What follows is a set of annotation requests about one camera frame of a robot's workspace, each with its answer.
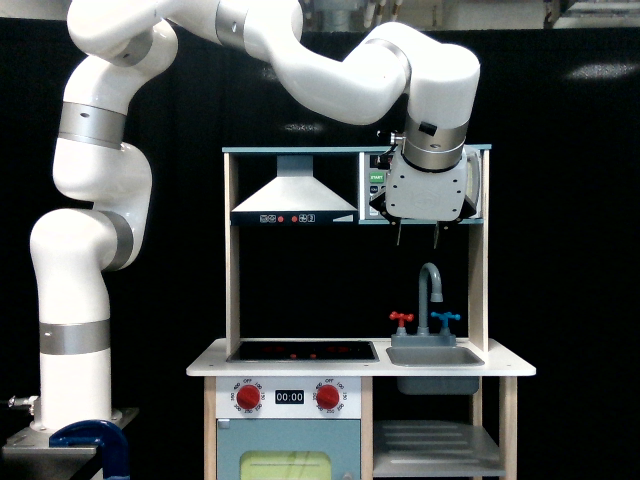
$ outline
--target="stovetop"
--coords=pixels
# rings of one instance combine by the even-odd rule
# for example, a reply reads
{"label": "stovetop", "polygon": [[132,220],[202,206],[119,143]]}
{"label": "stovetop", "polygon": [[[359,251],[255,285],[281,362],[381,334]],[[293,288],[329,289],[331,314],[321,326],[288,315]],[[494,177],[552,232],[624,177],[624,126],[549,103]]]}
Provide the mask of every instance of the stovetop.
{"label": "stovetop", "polygon": [[377,362],[373,344],[364,340],[246,341],[228,362]]}

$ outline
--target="silver range hood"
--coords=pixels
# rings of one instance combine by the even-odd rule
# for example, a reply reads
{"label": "silver range hood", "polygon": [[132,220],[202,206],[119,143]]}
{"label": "silver range hood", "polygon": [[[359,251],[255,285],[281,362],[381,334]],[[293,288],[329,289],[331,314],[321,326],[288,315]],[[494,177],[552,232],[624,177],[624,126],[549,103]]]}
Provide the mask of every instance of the silver range hood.
{"label": "silver range hood", "polygon": [[334,225],[357,209],[313,176],[313,157],[277,157],[277,176],[231,212],[232,225]]}

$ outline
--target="blue faucet handle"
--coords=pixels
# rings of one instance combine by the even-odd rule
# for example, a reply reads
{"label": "blue faucet handle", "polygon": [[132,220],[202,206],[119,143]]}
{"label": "blue faucet handle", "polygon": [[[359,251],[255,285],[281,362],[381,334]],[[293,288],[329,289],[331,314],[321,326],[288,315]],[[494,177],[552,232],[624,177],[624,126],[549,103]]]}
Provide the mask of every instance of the blue faucet handle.
{"label": "blue faucet handle", "polygon": [[451,313],[451,312],[446,312],[446,313],[436,313],[436,312],[431,312],[431,316],[434,318],[439,318],[440,321],[442,322],[442,328],[449,328],[449,320],[460,320],[460,315],[457,313]]}

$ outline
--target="red knob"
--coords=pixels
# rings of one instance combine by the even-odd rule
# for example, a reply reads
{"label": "red knob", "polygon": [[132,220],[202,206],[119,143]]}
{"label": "red knob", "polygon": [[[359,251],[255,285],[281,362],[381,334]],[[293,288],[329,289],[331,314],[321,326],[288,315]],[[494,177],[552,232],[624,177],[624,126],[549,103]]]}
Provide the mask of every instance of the red knob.
{"label": "red knob", "polygon": [[398,327],[404,328],[404,322],[413,322],[415,317],[413,316],[413,313],[405,315],[404,313],[391,312],[389,318],[391,320],[398,320]]}
{"label": "red knob", "polygon": [[323,385],[316,392],[316,402],[321,408],[330,410],[340,403],[340,392],[333,385]]}
{"label": "red knob", "polygon": [[252,410],[260,404],[260,390],[254,385],[245,385],[238,390],[236,401],[241,408]]}

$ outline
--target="oven window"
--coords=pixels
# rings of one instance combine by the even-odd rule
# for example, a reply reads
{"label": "oven window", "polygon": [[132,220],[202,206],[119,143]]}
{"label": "oven window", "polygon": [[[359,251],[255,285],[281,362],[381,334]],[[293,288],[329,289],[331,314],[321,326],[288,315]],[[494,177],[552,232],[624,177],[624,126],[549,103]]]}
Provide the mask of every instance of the oven window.
{"label": "oven window", "polygon": [[323,452],[249,451],[240,458],[240,480],[331,480]]}

